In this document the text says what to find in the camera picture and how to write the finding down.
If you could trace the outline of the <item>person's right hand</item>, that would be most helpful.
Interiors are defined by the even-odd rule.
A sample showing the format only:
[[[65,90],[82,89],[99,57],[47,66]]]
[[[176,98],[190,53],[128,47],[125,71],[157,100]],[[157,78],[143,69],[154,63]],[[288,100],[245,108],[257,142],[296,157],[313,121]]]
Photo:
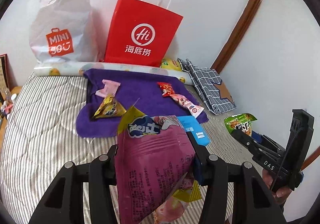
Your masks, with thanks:
[[[273,178],[265,169],[263,169],[263,181],[265,182],[268,188],[271,188]],[[272,194],[276,203],[278,205],[283,205],[291,193],[292,190],[289,187],[281,187],[275,193]]]

